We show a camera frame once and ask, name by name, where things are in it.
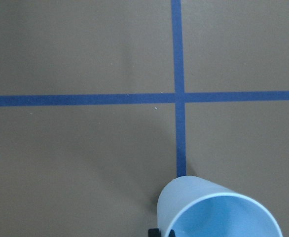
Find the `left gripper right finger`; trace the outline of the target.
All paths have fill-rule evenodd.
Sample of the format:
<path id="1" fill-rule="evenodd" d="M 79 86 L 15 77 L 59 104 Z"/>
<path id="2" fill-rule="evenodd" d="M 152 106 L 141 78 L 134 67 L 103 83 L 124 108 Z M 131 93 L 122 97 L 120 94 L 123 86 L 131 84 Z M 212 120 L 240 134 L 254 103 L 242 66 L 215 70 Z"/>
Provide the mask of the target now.
<path id="1" fill-rule="evenodd" d="M 174 230 L 170 230 L 169 237 L 176 237 Z"/>

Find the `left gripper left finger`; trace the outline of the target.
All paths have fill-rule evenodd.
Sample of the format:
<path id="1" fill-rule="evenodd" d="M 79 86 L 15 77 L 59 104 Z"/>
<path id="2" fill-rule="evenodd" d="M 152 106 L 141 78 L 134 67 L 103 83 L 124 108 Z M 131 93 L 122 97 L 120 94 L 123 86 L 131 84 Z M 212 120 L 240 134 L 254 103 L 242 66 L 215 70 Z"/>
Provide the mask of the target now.
<path id="1" fill-rule="evenodd" d="M 158 228 L 148 229 L 148 237 L 160 237 L 160 230 Z"/>

